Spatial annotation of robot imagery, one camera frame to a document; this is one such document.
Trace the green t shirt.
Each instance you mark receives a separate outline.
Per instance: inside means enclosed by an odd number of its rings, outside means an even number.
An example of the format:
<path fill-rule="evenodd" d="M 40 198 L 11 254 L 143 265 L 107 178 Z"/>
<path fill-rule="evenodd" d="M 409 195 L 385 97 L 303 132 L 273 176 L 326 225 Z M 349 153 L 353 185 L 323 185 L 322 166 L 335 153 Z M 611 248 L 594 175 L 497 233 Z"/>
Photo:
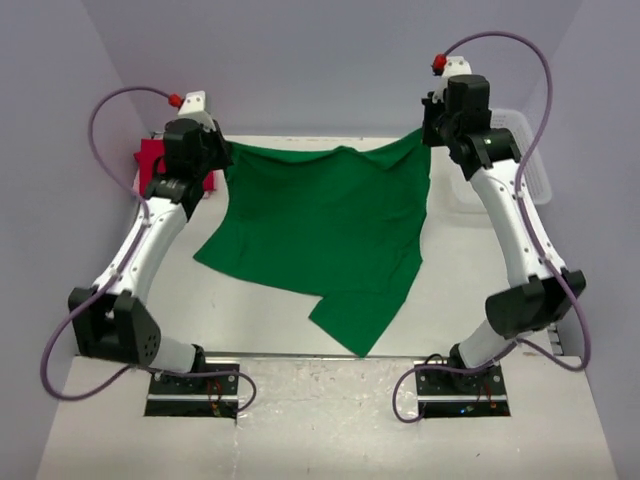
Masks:
<path fill-rule="evenodd" d="M 364 357 L 421 267 L 430 171 L 420 131 L 368 151 L 234 143 L 226 214 L 194 258 L 240 280 L 316 296 L 310 320 Z"/>

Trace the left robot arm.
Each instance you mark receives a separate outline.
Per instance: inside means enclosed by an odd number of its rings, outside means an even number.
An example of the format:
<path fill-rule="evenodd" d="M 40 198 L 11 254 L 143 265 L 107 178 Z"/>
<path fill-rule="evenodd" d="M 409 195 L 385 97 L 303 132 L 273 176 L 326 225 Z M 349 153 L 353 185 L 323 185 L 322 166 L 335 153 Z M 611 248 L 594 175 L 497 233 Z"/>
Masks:
<path fill-rule="evenodd" d="M 154 277 L 177 235 L 204 196 L 213 171 L 231 164 L 227 142 L 209 113 L 181 114 L 166 124 L 163 155 L 137 217 L 111 265 L 89 288 L 68 298 L 81 355 L 172 372 L 183 391 L 195 393 L 208 379 L 196 345 L 162 334 L 146 301 Z"/>

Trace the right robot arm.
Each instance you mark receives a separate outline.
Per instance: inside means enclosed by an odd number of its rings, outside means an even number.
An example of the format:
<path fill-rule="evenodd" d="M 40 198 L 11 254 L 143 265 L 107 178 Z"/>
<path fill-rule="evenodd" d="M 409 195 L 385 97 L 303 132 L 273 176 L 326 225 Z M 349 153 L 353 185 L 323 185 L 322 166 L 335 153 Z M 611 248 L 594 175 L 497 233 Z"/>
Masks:
<path fill-rule="evenodd" d="M 498 239 L 508 289 L 485 301 L 485 320 L 451 353 L 448 385 L 467 393 L 481 369 L 534 332 L 561 320 L 584 291 L 586 279 L 570 271 L 550 245 L 525 179 L 512 133 L 491 125 L 489 82 L 481 75 L 444 78 L 423 99 L 423 142 L 444 146 L 482 202 Z"/>

